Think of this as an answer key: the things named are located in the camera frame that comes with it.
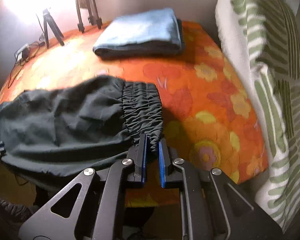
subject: yellow flower pattern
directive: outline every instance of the yellow flower pattern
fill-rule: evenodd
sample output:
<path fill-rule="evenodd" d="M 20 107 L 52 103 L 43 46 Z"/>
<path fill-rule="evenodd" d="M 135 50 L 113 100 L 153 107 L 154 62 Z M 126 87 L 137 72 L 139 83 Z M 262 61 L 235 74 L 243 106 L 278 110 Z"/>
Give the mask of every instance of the yellow flower pattern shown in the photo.
<path fill-rule="evenodd" d="M 252 156 L 250 164 L 247 166 L 247 174 L 249 176 L 256 176 L 264 170 L 262 165 L 262 158 Z"/>
<path fill-rule="evenodd" d="M 203 78 L 208 82 L 212 82 L 214 79 L 218 78 L 218 74 L 216 71 L 205 65 L 204 63 L 201 63 L 200 65 L 195 65 L 194 69 L 196 70 L 196 75 L 199 78 Z"/>
<path fill-rule="evenodd" d="M 230 96 L 230 100 L 233 104 L 233 110 L 236 114 L 242 115 L 245 119 L 248 119 L 251 111 L 251 106 L 246 102 L 246 99 L 242 94 L 235 94 Z"/>
<path fill-rule="evenodd" d="M 239 181 L 240 140 L 208 111 L 200 111 L 195 118 L 183 122 L 171 121 L 164 129 L 167 142 L 178 148 L 180 157 L 189 155 L 190 161 L 198 168 L 222 169 L 235 183 Z"/>
<path fill-rule="evenodd" d="M 220 58 L 220 59 L 223 58 L 223 54 L 222 54 L 220 49 L 217 49 L 217 48 L 212 47 L 212 46 L 206 46 L 206 47 L 204 47 L 204 50 L 206 52 L 208 52 L 210 57 Z"/>

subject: fabric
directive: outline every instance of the fabric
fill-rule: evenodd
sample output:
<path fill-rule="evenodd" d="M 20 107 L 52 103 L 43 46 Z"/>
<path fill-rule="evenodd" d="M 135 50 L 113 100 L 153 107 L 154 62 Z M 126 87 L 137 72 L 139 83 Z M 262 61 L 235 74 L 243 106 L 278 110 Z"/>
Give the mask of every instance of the fabric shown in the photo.
<path fill-rule="evenodd" d="M 99 57 L 175 55 L 183 49 L 182 30 L 171 8 L 117 17 L 99 36 L 93 52 Z"/>
<path fill-rule="evenodd" d="M 270 177 L 256 202 L 285 230 L 300 208 L 300 41 L 281 0 L 218 0 L 224 53 L 241 77 L 263 129 Z"/>
<path fill-rule="evenodd" d="M 18 240 L 21 225 L 37 210 L 35 206 L 28 208 L 0 199 L 0 239 Z"/>
<path fill-rule="evenodd" d="M 0 105 L 2 162 L 47 189 L 60 190 L 88 167 L 100 170 L 126 155 L 141 133 L 152 156 L 162 132 L 154 84 L 99 76 L 73 88 L 33 90 Z"/>
<path fill-rule="evenodd" d="M 77 85 L 101 74 L 154 83 L 162 101 L 163 133 L 168 146 L 202 169 L 221 168 L 236 183 L 268 167 L 267 151 L 254 109 L 238 76 L 218 46 L 197 23 L 182 23 L 186 48 L 174 57 L 101 60 L 91 47 L 104 29 L 86 27 L 64 33 L 65 46 L 51 41 L 0 92 L 0 103 L 23 90 Z M 161 188 L 158 161 L 147 167 L 142 189 L 126 193 L 132 207 L 179 203 L 178 190 Z"/>

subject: green striped blanket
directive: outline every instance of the green striped blanket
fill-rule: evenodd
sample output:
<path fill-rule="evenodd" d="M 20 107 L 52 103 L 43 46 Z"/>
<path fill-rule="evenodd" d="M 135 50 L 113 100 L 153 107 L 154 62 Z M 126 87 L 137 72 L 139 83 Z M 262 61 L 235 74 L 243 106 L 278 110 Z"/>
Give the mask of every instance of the green striped blanket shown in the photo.
<path fill-rule="evenodd" d="M 247 79 L 243 83 L 264 132 L 269 178 L 256 202 L 285 231 L 300 208 L 300 40 L 295 18 L 282 0 L 218 0 L 216 19 L 224 53 Z"/>

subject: black fabric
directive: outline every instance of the black fabric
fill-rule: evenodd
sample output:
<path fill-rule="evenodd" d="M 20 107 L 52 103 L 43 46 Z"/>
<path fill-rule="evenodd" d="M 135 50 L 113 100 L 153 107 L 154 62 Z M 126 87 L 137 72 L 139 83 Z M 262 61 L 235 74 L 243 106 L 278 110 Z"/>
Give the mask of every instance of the black fabric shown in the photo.
<path fill-rule="evenodd" d="M 18 240 L 21 225 L 37 210 L 0 199 L 0 240 Z"/>
<path fill-rule="evenodd" d="M 123 224 L 129 227 L 141 228 L 154 212 L 154 207 L 126 208 Z"/>
<path fill-rule="evenodd" d="M 48 191 L 35 186 L 35 200 L 33 202 L 34 206 L 42 207 L 49 200 Z"/>
<path fill-rule="evenodd" d="M 47 190 L 59 190 L 87 167 L 123 158 L 141 133 L 157 156 L 162 105 L 154 84 L 99 76 L 73 88 L 33 90 L 0 105 L 2 162 Z"/>

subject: mattress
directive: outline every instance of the mattress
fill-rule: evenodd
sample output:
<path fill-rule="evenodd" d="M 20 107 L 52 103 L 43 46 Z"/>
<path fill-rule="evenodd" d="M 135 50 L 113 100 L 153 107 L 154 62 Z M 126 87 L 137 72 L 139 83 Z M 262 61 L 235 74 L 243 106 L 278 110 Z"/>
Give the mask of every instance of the mattress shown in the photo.
<path fill-rule="evenodd" d="M 235 70 L 209 35 L 197 23 L 183 22 L 182 27 L 186 48 L 179 56 L 109 61 L 92 51 L 105 27 L 64 33 L 64 47 L 55 42 L 48 50 L 40 49 L 23 68 L 15 68 L 11 75 L 15 80 L 8 88 L 7 78 L 0 103 L 24 90 L 71 87 L 104 74 L 154 83 L 168 146 L 198 168 L 218 167 L 234 182 L 244 182 L 268 167 L 256 113 Z M 158 167 L 157 161 L 149 163 L 146 186 L 127 191 L 127 206 L 179 202 L 178 190 L 161 188 Z"/>

